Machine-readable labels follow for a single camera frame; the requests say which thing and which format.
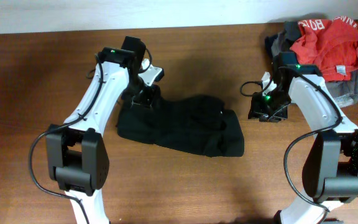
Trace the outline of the black polo shirt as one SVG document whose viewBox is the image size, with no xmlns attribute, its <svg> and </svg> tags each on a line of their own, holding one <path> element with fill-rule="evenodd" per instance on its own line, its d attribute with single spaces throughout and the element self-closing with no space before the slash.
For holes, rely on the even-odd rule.
<svg viewBox="0 0 358 224">
<path fill-rule="evenodd" d="M 208 95 L 178 101 L 159 96 L 151 108 L 124 105 L 117 133 L 124 139 L 207 157 L 241 157 L 245 151 L 236 113 Z"/>
</svg>

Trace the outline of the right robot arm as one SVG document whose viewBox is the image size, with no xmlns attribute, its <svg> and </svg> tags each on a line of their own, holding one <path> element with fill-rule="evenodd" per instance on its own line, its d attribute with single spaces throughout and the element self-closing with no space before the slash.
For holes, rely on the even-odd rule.
<svg viewBox="0 0 358 224">
<path fill-rule="evenodd" d="M 284 153 L 285 177 L 296 198 L 273 221 L 328 223 L 329 212 L 358 197 L 358 126 L 337 105 L 316 65 L 302 65 L 294 52 L 281 52 L 272 66 L 273 75 L 265 74 L 258 82 L 261 91 L 251 95 L 248 117 L 276 123 L 287 119 L 288 106 L 295 104 L 311 129 Z M 314 143 L 302 170 L 303 188 L 298 190 L 289 174 L 288 156 L 296 143 L 310 136 Z"/>
</svg>

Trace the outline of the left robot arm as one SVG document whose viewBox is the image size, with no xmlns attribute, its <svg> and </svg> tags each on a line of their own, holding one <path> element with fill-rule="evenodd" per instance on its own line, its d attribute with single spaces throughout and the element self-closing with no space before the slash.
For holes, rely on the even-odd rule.
<svg viewBox="0 0 358 224">
<path fill-rule="evenodd" d="M 95 56 L 91 83 L 79 105 L 61 125 L 45 135 L 48 172 L 73 207 L 77 223 L 109 223 L 102 188 L 109 172 L 103 134 L 119 97 L 135 99 L 162 77 L 163 69 L 145 58 L 146 45 L 125 37 L 118 49 L 105 47 Z"/>
</svg>

